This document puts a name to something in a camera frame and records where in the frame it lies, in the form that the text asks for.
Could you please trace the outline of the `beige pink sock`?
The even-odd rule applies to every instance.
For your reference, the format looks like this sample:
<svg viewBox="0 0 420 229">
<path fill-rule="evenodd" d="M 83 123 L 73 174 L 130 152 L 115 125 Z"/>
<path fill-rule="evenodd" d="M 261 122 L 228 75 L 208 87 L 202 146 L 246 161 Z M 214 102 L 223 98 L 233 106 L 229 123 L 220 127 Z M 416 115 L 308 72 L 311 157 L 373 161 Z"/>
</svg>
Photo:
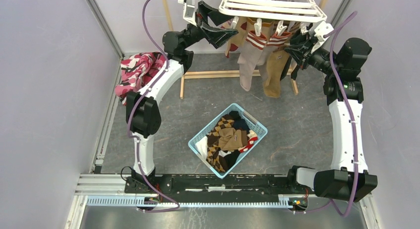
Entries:
<svg viewBox="0 0 420 229">
<path fill-rule="evenodd" d="M 259 70 L 259 73 L 262 77 L 263 80 L 266 80 L 268 75 L 267 75 L 267 67 L 266 67 L 266 62 L 267 59 L 269 57 L 269 55 L 271 53 L 273 53 L 276 50 L 279 50 L 280 47 L 282 47 L 283 45 L 285 45 L 285 43 L 287 42 L 287 40 L 292 36 L 292 32 L 283 32 L 280 35 L 277 35 L 276 33 L 273 34 L 267 44 L 265 45 L 265 47 L 262 50 L 262 54 L 257 62 L 257 68 Z"/>
</svg>

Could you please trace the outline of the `tan ribbed sock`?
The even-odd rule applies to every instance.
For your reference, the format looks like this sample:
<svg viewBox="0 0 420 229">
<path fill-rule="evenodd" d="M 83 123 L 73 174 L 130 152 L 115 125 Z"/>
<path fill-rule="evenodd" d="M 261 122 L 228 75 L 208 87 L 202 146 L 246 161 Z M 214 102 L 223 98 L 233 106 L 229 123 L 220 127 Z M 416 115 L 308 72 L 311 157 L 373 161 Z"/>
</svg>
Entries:
<svg viewBox="0 0 420 229">
<path fill-rule="evenodd" d="M 289 56 L 284 50 L 275 51 L 269 55 L 266 62 L 268 77 L 263 83 L 263 91 L 266 96 L 280 97 L 280 75 Z"/>
<path fill-rule="evenodd" d="M 222 151 L 235 151 L 247 146 L 248 138 L 244 130 L 235 128 L 224 128 L 219 132 L 218 146 Z"/>
</svg>

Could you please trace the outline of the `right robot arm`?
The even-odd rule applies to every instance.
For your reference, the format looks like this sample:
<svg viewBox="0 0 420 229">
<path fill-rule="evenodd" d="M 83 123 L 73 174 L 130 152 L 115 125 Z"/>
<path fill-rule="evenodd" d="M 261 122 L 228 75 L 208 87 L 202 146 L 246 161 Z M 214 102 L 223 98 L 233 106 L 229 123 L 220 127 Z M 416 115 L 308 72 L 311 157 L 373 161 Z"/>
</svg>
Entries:
<svg viewBox="0 0 420 229">
<path fill-rule="evenodd" d="M 360 38 L 349 38 L 338 53 L 323 48 L 312 51 L 314 46 L 314 37 L 297 32 L 285 51 L 298 64 L 293 78 L 308 66 L 326 75 L 323 92 L 333 125 L 333 159 L 324 171 L 293 166 L 286 187 L 292 193 L 309 187 L 318 197 L 358 202 L 378 184 L 365 161 L 360 124 L 364 92 L 358 75 L 372 48 Z"/>
</svg>

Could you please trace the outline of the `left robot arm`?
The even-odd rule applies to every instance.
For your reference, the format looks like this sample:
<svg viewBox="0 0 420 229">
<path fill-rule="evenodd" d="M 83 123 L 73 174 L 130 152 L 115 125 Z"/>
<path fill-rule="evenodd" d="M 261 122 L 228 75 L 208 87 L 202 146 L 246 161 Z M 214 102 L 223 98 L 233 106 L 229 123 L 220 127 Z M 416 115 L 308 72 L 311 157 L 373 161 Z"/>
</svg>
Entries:
<svg viewBox="0 0 420 229">
<path fill-rule="evenodd" d="M 205 39 L 214 48 L 223 46 L 238 31 L 220 26 L 234 17 L 223 14 L 200 1 L 181 0 L 183 19 L 187 26 L 182 31 L 168 31 L 162 37 L 163 48 L 158 54 L 163 66 L 143 87 L 128 91 L 126 99 L 127 135 L 134 140 L 135 163 L 130 169 L 132 181 L 143 193 L 150 193 L 156 186 L 154 179 L 153 137 L 161 125 L 159 103 L 174 82 L 180 79 L 192 65 L 194 53 L 188 47 Z"/>
</svg>

